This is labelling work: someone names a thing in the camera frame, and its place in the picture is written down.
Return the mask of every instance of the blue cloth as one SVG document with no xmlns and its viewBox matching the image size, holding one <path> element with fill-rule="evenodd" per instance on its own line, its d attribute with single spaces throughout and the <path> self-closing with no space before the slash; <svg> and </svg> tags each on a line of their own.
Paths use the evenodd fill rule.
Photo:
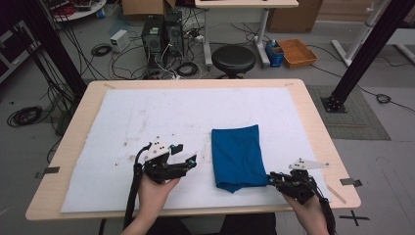
<svg viewBox="0 0 415 235">
<path fill-rule="evenodd" d="M 267 185 L 259 147 L 259 128 L 213 129 L 211 150 L 216 187 L 234 193 Z"/>
</svg>

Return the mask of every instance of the black tape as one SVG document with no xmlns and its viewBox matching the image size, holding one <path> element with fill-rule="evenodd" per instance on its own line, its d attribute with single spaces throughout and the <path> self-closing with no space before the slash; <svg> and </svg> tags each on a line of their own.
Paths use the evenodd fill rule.
<svg viewBox="0 0 415 235">
<path fill-rule="evenodd" d="M 340 215 L 339 218 L 353 219 L 354 220 L 354 224 L 356 224 L 356 226 L 359 226 L 359 223 L 357 222 L 358 219 L 360 219 L 360 220 L 370 220 L 370 218 L 368 218 L 368 217 L 356 216 L 354 214 L 354 211 L 351 211 L 351 216 L 348 216 L 348 215 Z"/>
<path fill-rule="evenodd" d="M 352 184 L 355 188 L 363 185 L 362 182 L 360 181 L 360 179 L 354 180 L 353 178 L 340 179 L 340 182 L 343 185 Z"/>
<path fill-rule="evenodd" d="M 47 173 L 58 173 L 59 172 L 60 167 L 56 166 L 56 167 L 47 167 L 45 168 L 45 171 L 43 171 L 43 175 L 47 174 Z"/>
<path fill-rule="evenodd" d="M 36 174 L 34 175 L 34 178 L 42 179 L 43 176 L 45 176 L 45 174 L 47 174 L 47 173 L 58 173 L 59 169 L 60 169 L 60 167 L 58 167 L 58 166 L 47 167 L 47 168 L 45 168 L 45 170 L 43 170 L 43 173 L 36 172 Z"/>
</svg>

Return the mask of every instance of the black pole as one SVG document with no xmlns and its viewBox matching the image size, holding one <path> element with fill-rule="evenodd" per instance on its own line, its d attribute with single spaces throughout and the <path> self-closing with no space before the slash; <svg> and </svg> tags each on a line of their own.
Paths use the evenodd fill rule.
<svg viewBox="0 0 415 235">
<path fill-rule="evenodd" d="M 326 112 L 337 112 L 343 107 L 347 96 L 414 5 L 415 0 L 391 0 L 333 93 L 329 98 L 322 98 Z"/>
<path fill-rule="evenodd" d="M 15 14 L 22 17 L 24 23 L 30 29 L 34 38 L 40 42 L 52 59 L 56 68 L 68 84 L 75 104 L 80 102 L 86 90 L 86 84 L 82 80 L 61 39 L 52 28 L 51 23 L 45 15 L 45 9 L 39 0 L 14 0 L 13 8 Z"/>
</svg>

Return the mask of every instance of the stool seat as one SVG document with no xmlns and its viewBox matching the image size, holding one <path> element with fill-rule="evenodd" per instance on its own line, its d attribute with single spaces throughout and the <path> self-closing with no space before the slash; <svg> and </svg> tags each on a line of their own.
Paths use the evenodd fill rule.
<svg viewBox="0 0 415 235">
<path fill-rule="evenodd" d="M 211 54 L 211 61 L 220 71 L 224 71 L 229 78 L 236 78 L 238 73 L 250 71 L 256 63 L 254 52 L 236 45 L 216 49 Z"/>
</svg>

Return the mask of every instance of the hand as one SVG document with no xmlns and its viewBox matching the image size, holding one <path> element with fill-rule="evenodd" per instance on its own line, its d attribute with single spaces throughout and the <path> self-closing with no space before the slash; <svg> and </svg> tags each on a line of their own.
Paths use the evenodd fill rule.
<svg viewBox="0 0 415 235">
<path fill-rule="evenodd" d="M 321 210 L 320 202 L 317 196 L 313 196 L 308 199 L 306 203 L 301 205 L 294 198 L 282 194 L 288 204 L 293 208 L 296 213 L 297 219 L 301 226 L 305 229 L 308 235 L 314 234 L 329 234 L 327 230 L 326 218 Z"/>
<path fill-rule="evenodd" d="M 164 207 L 168 194 L 179 183 L 179 181 L 180 178 L 176 178 L 171 179 L 168 182 L 158 184 L 149 176 L 144 174 L 141 179 L 140 188 L 138 189 L 140 209 L 134 221 L 132 221 L 130 225 L 125 228 L 122 234 L 146 234 Z"/>
</svg>

